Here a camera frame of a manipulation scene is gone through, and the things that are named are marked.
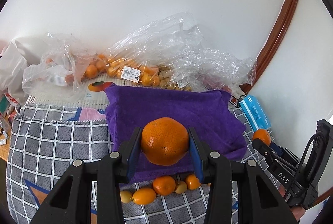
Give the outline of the person's hand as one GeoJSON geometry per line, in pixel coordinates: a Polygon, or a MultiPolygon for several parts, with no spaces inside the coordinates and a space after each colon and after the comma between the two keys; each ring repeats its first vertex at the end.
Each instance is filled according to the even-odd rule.
{"type": "MultiPolygon", "coordinates": [[[[284,196],[286,193],[286,189],[280,185],[278,189],[279,193],[284,196]]],[[[306,210],[302,206],[295,206],[291,208],[291,212],[293,213],[295,219],[299,222],[300,218],[305,214],[306,210]]]]}

